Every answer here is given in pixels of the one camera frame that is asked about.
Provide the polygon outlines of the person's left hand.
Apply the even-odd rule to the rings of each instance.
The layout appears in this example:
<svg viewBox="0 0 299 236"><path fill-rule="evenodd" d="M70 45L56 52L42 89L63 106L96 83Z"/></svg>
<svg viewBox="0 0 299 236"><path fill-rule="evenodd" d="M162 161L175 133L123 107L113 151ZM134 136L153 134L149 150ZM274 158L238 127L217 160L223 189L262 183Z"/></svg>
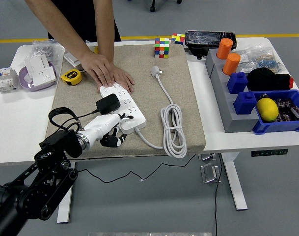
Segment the person's left hand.
<svg viewBox="0 0 299 236"><path fill-rule="evenodd" d="M128 93L133 93L135 82L131 75L114 64L111 64L111 67L113 70L114 81L122 86Z"/></svg>

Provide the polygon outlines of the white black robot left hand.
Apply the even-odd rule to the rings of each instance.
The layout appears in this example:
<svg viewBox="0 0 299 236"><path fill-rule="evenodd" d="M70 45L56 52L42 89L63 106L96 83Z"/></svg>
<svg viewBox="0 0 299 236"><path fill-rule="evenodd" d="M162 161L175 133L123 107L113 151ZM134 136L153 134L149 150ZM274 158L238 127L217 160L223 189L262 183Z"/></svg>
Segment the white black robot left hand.
<svg viewBox="0 0 299 236"><path fill-rule="evenodd" d="M117 137L119 123L123 119L134 119L125 113L97 116L77 133L77 138L83 151L88 151L95 141L100 141L104 147L117 148L123 144L127 135Z"/></svg>

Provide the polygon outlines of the person's right hand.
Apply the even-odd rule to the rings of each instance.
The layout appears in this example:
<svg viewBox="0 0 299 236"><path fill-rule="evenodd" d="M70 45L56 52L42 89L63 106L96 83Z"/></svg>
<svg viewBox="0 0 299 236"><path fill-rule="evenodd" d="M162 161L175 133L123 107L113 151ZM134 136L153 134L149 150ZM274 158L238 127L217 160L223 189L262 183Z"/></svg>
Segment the person's right hand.
<svg viewBox="0 0 299 236"><path fill-rule="evenodd" d="M98 87L111 87L114 83L112 67L108 59L91 50L79 54L77 59L81 62L83 69L94 79Z"/></svg>

